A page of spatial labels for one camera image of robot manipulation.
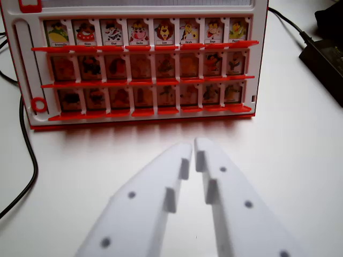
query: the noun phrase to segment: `red plastic ledge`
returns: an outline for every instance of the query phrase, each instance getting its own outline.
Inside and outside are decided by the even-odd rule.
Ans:
[[[151,46],[125,46],[130,51],[150,51]]]
[[[132,113],[132,117],[146,117],[146,116],[152,116],[152,115],[154,115],[153,108],[136,109]]]
[[[176,107],[162,107],[157,110],[157,114],[177,114],[178,109]]]
[[[55,82],[54,84],[42,85],[41,88],[80,88],[80,87],[123,87],[128,83],[126,80],[108,80],[103,83],[101,81],[87,81],[87,82]]]
[[[198,106],[181,106],[182,112],[200,112],[203,111],[202,108]]]

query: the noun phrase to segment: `screw hole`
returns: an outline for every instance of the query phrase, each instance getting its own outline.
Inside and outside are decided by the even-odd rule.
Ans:
[[[129,196],[130,199],[135,198],[136,193],[134,191],[131,191],[128,196]]]
[[[281,251],[280,252],[280,257],[290,257],[289,253],[286,251]]]
[[[252,208],[252,202],[250,201],[245,201],[244,205],[249,209]]]
[[[109,237],[105,237],[101,241],[102,248],[107,248],[111,244],[111,239]]]

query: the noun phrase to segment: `cartoon character picture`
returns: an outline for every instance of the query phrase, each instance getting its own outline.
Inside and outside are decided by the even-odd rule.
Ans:
[[[221,60],[217,52],[208,52],[205,54],[204,64],[205,64],[205,76],[220,75],[221,74]]]
[[[152,108],[153,96],[152,91],[148,87],[134,87],[133,95],[135,98],[136,108]]]
[[[199,43],[199,24],[195,19],[180,19],[180,44]]]
[[[171,86],[157,87],[158,107],[171,107],[176,104],[175,89]]]
[[[198,89],[194,85],[180,86],[180,105],[185,107],[198,105]]]
[[[66,26],[59,20],[44,21],[47,43],[49,47],[62,47],[69,45]]]
[[[76,43],[81,46],[96,46],[95,27],[88,20],[73,20]]]
[[[219,104],[220,88],[217,84],[204,85],[203,104]]]
[[[126,63],[120,55],[106,55],[105,67],[108,79],[126,79]]]
[[[169,19],[154,19],[155,44],[174,44],[174,25]]]
[[[170,54],[156,55],[155,62],[157,78],[175,77],[175,60]]]
[[[224,24],[220,18],[205,19],[205,44],[222,43]]]
[[[101,79],[100,62],[94,56],[79,56],[79,67],[82,79]]]
[[[56,81],[75,80],[74,65],[65,56],[52,56],[51,64]]]
[[[81,111],[80,96],[74,89],[57,90],[62,111]]]
[[[129,44],[143,46],[149,44],[149,28],[143,19],[129,19],[128,31],[130,37]]]
[[[116,19],[100,20],[102,33],[102,43],[105,46],[122,46],[123,31],[122,26],[117,23]]]
[[[146,55],[131,55],[131,74],[133,79],[151,78],[150,60]]]
[[[87,110],[105,110],[105,96],[98,88],[84,89]]]
[[[199,74],[199,59],[194,53],[180,54],[180,76],[197,77]]]
[[[129,93],[124,88],[110,88],[109,97],[113,110],[130,108]]]
[[[247,40],[248,24],[245,18],[230,18],[229,42]]]
[[[244,74],[245,57],[242,52],[228,52],[228,66],[226,75]]]
[[[226,86],[224,92],[224,103],[241,103],[241,99],[242,87],[238,83]]]

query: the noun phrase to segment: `white plastic frame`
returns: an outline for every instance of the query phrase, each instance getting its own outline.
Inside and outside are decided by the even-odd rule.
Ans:
[[[256,102],[252,102],[253,96],[257,95],[258,80],[260,64],[262,59],[262,48],[264,41],[266,12],[267,12],[267,0],[257,1],[252,6],[79,6],[79,7],[56,7],[56,8],[43,8],[40,13],[22,13],[19,8],[18,1],[11,0],[0,0],[2,4],[3,17],[8,34],[8,39],[11,47],[14,65],[16,67],[17,77],[20,82],[21,90],[25,100],[26,109],[29,116],[29,121],[32,126],[41,125],[65,125],[65,124],[80,124],[80,123],[96,123],[96,122],[117,122],[125,120],[148,120],[148,119],[165,119],[165,118],[191,118],[191,117],[208,117],[208,116],[227,116],[227,115],[249,115],[255,113]],[[225,30],[223,34],[223,42],[228,41],[228,25],[230,17],[246,17],[246,21],[249,22],[248,27],[248,40],[257,40],[259,44],[249,49],[249,70],[246,75],[255,76],[253,79],[247,79],[245,87],[245,98],[244,105],[250,107],[252,110],[249,112],[233,113],[231,111],[219,111],[219,112],[208,112],[202,111],[197,113],[188,113],[180,111],[174,115],[158,115],[157,105],[154,106],[154,115],[147,117],[132,117],[131,115],[125,117],[114,117],[114,118],[99,118],[99,119],[82,119],[82,120],[68,120],[68,121],[49,121],[48,118],[57,116],[61,113],[60,108],[57,106],[54,90],[51,88],[41,89],[41,85],[53,84],[54,80],[51,79],[49,65],[47,64],[47,53],[46,52],[33,52],[31,47],[46,47],[46,36],[43,28],[43,21],[49,19],[61,20],[63,24],[67,26],[68,36],[70,45],[75,44],[73,28],[71,24],[72,19],[89,19],[90,23],[93,23],[96,31],[97,44],[102,45],[101,29],[99,19],[115,18],[117,22],[122,25],[123,28],[123,41],[124,45],[128,45],[128,33],[126,18],[144,18],[148,24],[150,34],[150,45],[151,50],[149,53],[164,53],[163,51],[154,50],[154,18],[170,18],[170,21],[175,26],[175,44],[178,46],[180,42],[180,34],[178,33],[179,18],[200,18],[197,20],[200,24],[199,28],[199,42],[204,42],[204,22],[205,18],[221,18],[221,21],[225,24]],[[226,49],[218,49],[218,51],[227,51]],[[216,51],[215,49],[205,50],[194,50],[199,52],[199,76],[202,78],[202,67],[203,67],[203,54],[205,51]],[[176,80],[179,81],[180,74],[178,73],[178,55],[182,50],[173,51],[176,53],[175,66],[176,66]],[[120,53],[128,57],[129,54],[138,54],[138,52],[129,52],[125,49],[124,52]],[[100,63],[102,54],[98,50]],[[128,68],[129,62],[126,59],[126,67]],[[151,60],[152,67],[152,81],[155,83],[154,77],[154,59]],[[102,82],[106,80],[106,69],[101,65],[102,71]],[[130,69],[126,69],[128,75],[128,82],[130,82]],[[31,106],[31,99],[35,97],[44,98],[47,101],[48,112],[34,112]]]

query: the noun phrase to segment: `table surface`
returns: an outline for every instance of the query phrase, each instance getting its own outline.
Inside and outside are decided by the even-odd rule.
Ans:
[[[270,0],[315,40],[314,12],[333,3]],[[221,145],[308,256],[342,256],[343,111],[298,58],[303,46],[269,13],[252,119],[29,131],[40,174],[0,221],[1,256],[73,256],[111,195],[169,146],[200,136]],[[15,78],[8,49],[1,52],[0,70]],[[2,210],[31,178],[32,163],[19,126],[19,90],[0,83]],[[217,255],[194,160],[190,169],[177,213],[168,218],[162,257]]]

